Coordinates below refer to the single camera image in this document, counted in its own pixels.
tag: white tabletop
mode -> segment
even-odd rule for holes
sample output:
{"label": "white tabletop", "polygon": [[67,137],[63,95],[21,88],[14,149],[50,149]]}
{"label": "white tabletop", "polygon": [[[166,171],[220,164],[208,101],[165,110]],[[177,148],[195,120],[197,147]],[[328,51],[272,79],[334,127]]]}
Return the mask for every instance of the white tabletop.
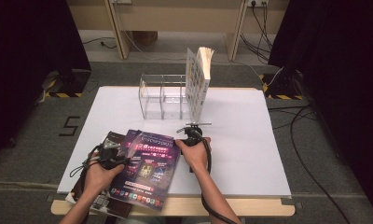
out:
{"label": "white tabletop", "polygon": [[[228,197],[289,197],[291,191],[274,139],[262,91],[210,88],[201,121],[204,136],[212,138],[212,178]],[[101,87],[76,147],[64,171],[59,193],[68,193],[79,178],[70,172],[85,160],[108,132],[125,134],[129,129],[186,138],[176,131],[185,119],[143,119],[138,87]],[[200,195],[199,184],[183,157],[169,189],[170,195]]]}

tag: person's left hand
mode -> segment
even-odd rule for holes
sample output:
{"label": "person's left hand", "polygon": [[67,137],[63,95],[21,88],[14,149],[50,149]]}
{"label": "person's left hand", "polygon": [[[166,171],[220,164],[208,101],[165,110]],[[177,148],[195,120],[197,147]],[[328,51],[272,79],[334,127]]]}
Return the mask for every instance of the person's left hand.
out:
{"label": "person's left hand", "polygon": [[[92,157],[97,156],[97,152],[93,153]],[[125,168],[124,164],[120,164],[111,170],[105,170],[99,162],[90,161],[90,168],[87,171],[85,179],[85,191],[92,191],[97,194],[106,189],[114,179]]]}

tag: magazine cover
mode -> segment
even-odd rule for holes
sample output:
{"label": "magazine cover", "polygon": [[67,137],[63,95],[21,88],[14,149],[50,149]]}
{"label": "magazine cover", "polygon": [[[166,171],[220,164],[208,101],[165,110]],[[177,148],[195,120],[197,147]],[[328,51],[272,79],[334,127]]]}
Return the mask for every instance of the magazine cover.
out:
{"label": "magazine cover", "polygon": [[180,156],[173,138],[130,130],[119,153],[132,155],[131,163],[114,178],[109,196],[161,211]]}

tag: acrylic divider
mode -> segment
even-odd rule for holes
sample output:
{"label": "acrylic divider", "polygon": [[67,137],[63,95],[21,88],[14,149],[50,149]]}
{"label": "acrylic divider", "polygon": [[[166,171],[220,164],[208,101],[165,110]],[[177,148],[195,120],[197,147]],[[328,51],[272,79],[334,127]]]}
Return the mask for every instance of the acrylic divider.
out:
{"label": "acrylic divider", "polygon": [[139,100],[144,119],[190,119],[185,75],[145,75]]}

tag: forearm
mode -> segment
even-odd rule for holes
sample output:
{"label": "forearm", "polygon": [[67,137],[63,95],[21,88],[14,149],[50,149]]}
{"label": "forearm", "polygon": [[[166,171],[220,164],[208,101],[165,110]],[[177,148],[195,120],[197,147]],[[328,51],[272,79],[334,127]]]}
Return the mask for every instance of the forearm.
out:
{"label": "forearm", "polygon": [[84,192],[60,223],[81,223],[97,195],[95,192]]}
{"label": "forearm", "polygon": [[[235,223],[241,223],[207,170],[204,168],[196,168],[194,169],[194,173],[198,178],[201,193],[207,204],[221,216],[227,217]],[[210,220],[212,223],[223,223],[220,219],[212,215],[210,215]]]}

